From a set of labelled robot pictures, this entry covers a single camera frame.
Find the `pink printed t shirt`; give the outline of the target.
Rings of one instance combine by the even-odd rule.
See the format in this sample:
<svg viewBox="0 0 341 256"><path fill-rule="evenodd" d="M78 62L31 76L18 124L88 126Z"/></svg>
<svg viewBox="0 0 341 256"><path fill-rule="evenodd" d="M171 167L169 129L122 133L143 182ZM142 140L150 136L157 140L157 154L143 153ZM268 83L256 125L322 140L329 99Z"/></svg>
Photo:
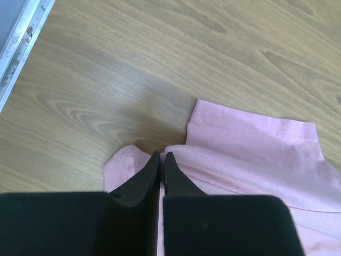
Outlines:
<svg viewBox="0 0 341 256"><path fill-rule="evenodd" d="M340 173L324 158L315 125L197 101L184 145L160 154L157 253L164 251L165 159L207 195L270 195L288 208L303 255L340 255ZM136 146L103 166L111 192L144 168L149 155Z"/></svg>

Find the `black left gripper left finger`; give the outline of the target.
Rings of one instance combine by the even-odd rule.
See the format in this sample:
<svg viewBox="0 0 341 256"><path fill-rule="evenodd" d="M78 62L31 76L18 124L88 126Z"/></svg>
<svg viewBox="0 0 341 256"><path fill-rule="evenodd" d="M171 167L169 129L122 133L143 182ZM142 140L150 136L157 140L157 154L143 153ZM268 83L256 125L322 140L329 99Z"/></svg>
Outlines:
<svg viewBox="0 0 341 256"><path fill-rule="evenodd" d="M159 164L109 193L1 194L1 255L156 255Z"/></svg>

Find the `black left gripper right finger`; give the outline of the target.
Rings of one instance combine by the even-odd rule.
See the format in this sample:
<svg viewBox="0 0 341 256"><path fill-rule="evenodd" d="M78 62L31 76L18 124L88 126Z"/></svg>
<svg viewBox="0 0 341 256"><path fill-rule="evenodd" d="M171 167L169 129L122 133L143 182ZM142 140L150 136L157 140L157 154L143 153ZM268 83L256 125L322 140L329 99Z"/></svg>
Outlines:
<svg viewBox="0 0 341 256"><path fill-rule="evenodd" d="M291 214L270 195L207 195L165 159L166 255L303 255Z"/></svg>

